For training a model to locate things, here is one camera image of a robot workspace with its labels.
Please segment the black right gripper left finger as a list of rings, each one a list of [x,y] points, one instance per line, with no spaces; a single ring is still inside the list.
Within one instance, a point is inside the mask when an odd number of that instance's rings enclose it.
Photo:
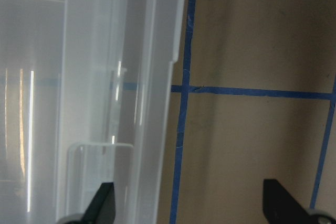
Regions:
[[[81,218],[81,223],[114,223],[116,216],[114,183],[102,183]]]

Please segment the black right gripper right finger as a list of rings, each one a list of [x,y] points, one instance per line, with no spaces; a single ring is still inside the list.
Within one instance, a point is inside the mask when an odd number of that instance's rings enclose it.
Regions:
[[[268,223],[314,223],[304,208],[276,179],[263,181],[263,214]]]

